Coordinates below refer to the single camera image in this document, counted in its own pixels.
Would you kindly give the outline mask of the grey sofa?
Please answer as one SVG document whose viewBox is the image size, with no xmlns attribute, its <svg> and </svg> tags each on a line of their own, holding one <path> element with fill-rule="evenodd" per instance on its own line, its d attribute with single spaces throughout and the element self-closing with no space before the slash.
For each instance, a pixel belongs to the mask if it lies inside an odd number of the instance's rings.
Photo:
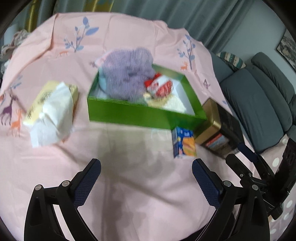
<svg viewBox="0 0 296 241">
<path fill-rule="evenodd" d="M 266 54 L 259 52 L 243 68 L 211 54 L 214 73 L 255 152 L 262 153 L 284 136 L 295 140 L 295 89 Z"/>
</svg>

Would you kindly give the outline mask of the red white soft pouch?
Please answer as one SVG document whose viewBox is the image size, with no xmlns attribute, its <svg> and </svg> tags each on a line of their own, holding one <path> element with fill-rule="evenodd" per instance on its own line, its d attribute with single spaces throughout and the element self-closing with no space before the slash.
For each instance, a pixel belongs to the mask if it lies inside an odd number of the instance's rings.
<svg viewBox="0 0 296 241">
<path fill-rule="evenodd" d="M 173 90 L 172 80 L 161 73 L 156 73 L 152 79 L 146 80 L 144 85 L 147 92 L 156 99 L 168 96 Z"/>
</svg>

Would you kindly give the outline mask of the pink printed tablecloth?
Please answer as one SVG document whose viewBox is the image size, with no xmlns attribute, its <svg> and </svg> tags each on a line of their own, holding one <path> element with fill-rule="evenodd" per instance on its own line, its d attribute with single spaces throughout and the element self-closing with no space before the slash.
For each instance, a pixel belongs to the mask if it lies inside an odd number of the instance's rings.
<svg viewBox="0 0 296 241">
<path fill-rule="evenodd" d="M 224 63 L 184 29 L 118 13 L 55 14 L 15 51 L 1 86 L 1 218 L 23 240 L 36 185 L 71 179 L 92 158 L 102 163 L 80 212 L 99 240 L 182 240 L 214 213 L 191 173 L 192 158 L 173 157 L 171 132 L 90 121 L 87 96 L 105 54 L 144 47 L 156 64 L 184 74 L 200 102 L 229 109 L 215 73 Z M 33 148 L 25 112 L 48 81 L 74 84 L 79 97 L 70 136 Z"/>
</svg>

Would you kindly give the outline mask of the yellow patterned curtain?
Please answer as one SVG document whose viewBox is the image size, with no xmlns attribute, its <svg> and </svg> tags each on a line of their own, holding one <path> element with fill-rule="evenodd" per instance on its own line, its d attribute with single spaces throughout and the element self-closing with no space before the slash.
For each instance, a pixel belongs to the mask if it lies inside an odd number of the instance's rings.
<svg viewBox="0 0 296 241">
<path fill-rule="evenodd" d="M 110 12 L 114 1 L 94 0 L 44 0 L 30 1 L 22 10 L 18 26 L 28 32 L 32 32 L 45 20 L 56 13 L 71 12 Z"/>
</svg>

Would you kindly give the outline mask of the black gold tin box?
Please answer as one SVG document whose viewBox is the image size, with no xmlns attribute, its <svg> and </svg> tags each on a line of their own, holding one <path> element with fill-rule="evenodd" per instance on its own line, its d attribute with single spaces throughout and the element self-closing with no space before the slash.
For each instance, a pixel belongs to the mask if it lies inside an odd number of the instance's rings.
<svg viewBox="0 0 296 241">
<path fill-rule="evenodd" d="M 244 143 L 239 121 L 211 98 L 202 108 L 207 120 L 196 129 L 195 142 L 222 158 L 239 152 L 238 145 Z"/>
</svg>

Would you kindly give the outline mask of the grey-green curtain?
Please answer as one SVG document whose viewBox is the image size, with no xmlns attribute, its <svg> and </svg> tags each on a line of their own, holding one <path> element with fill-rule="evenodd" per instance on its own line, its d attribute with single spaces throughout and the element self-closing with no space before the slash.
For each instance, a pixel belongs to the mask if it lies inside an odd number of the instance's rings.
<svg viewBox="0 0 296 241">
<path fill-rule="evenodd" d="M 191 37 L 219 53 L 253 3 L 243 0 L 114 0 L 110 12 L 161 20 L 174 29 L 185 28 Z M 21 12 L 13 20 L 17 30 L 21 30 Z"/>
</svg>

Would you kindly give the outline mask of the striped cushion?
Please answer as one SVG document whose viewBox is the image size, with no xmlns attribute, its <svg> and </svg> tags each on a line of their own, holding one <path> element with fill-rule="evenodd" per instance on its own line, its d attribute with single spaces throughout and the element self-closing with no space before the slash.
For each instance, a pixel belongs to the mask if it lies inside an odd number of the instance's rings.
<svg viewBox="0 0 296 241">
<path fill-rule="evenodd" d="M 246 67 L 246 63 L 241 58 L 232 53 L 220 52 L 217 53 L 216 56 L 222 59 L 222 61 L 234 72 Z"/>
</svg>

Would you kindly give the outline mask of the blue snack box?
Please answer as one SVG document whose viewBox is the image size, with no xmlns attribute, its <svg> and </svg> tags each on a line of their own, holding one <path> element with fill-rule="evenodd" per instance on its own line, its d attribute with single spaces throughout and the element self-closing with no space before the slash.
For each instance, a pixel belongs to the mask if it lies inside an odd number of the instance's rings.
<svg viewBox="0 0 296 241">
<path fill-rule="evenodd" d="M 171 134 L 174 158 L 196 156 L 197 152 L 193 131 L 177 126 L 172 130 Z"/>
</svg>

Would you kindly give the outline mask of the yellow tissue pack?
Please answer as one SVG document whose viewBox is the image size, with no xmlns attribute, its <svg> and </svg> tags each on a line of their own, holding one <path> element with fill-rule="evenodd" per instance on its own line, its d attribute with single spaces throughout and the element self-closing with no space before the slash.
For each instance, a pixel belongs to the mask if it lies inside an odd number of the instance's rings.
<svg viewBox="0 0 296 241">
<path fill-rule="evenodd" d="M 58 81 L 48 81 L 44 85 L 23 120 L 33 148 L 67 139 L 72 130 L 78 96 L 76 85 Z"/>
</svg>

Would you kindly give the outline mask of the green cardboard box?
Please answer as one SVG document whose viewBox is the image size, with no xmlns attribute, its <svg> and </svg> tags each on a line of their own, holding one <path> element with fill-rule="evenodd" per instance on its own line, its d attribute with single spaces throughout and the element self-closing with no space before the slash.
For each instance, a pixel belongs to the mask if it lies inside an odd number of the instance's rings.
<svg viewBox="0 0 296 241">
<path fill-rule="evenodd" d="M 183 113 L 149 106 L 147 96 L 135 102 L 112 99 L 100 89 L 100 72 L 97 72 L 87 97 L 89 120 L 167 130 L 177 126 L 192 131 L 199 128 L 207 117 L 187 76 L 159 65 L 152 67 L 173 82 L 172 94 L 186 108 Z"/>
</svg>

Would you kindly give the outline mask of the framed wall picture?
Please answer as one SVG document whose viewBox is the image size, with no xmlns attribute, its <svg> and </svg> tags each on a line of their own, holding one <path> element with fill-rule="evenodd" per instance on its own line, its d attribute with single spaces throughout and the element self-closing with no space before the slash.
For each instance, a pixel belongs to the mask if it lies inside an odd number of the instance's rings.
<svg viewBox="0 0 296 241">
<path fill-rule="evenodd" d="M 295 69 L 295 41 L 288 29 L 285 30 L 280 43 L 277 46 L 277 51 L 285 58 L 285 60 Z"/>
</svg>

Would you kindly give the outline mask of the purple chiffon scrunchie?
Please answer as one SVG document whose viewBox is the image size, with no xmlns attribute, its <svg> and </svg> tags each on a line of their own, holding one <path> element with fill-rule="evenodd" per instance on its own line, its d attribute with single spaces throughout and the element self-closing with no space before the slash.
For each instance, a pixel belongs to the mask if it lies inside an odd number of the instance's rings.
<svg viewBox="0 0 296 241">
<path fill-rule="evenodd" d="M 103 63 L 107 81 L 104 93 L 112 99 L 138 101 L 146 90 L 144 82 L 156 73 L 152 68 L 153 61 L 151 52 L 146 48 L 110 52 Z"/>
</svg>

